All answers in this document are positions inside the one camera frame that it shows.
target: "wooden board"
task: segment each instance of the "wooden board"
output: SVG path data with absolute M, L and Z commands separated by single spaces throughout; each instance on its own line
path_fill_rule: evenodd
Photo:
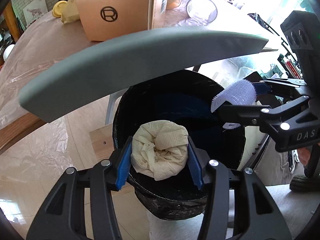
M 97 161 L 108 159 L 114 150 L 112 140 L 112 123 L 89 133 Z
M 27 113 L 0 130 L 0 155 L 16 142 L 45 125 L 39 117 Z

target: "gray curved panel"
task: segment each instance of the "gray curved panel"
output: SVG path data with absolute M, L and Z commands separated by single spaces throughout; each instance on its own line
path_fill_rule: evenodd
M 56 63 L 20 91 L 21 106 L 51 122 L 106 95 L 198 64 L 259 53 L 267 39 L 205 26 L 132 33 Z

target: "yellow lid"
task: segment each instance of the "yellow lid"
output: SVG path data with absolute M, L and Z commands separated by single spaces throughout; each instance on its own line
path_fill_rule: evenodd
M 52 9 L 52 15 L 54 17 L 60 18 L 61 17 L 61 13 L 62 13 L 64 7 L 66 6 L 66 4 L 67 4 L 67 1 L 59 1 L 59 2 L 57 2 L 54 5 L 53 9 Z

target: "brown cardboard box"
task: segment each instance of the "brown cardboard box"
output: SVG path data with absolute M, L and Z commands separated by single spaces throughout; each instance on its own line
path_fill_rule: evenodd
M 81 23 L 91 41 L 163 26 L 167 0 L 76 0 Z

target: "circular logo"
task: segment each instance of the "circular logo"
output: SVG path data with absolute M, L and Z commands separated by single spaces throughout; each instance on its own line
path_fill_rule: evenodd
M 118 19 L 118 12 L 111 6 L 103 7 L 100 11 L 100 15 L 106 22 L 114 22 Z

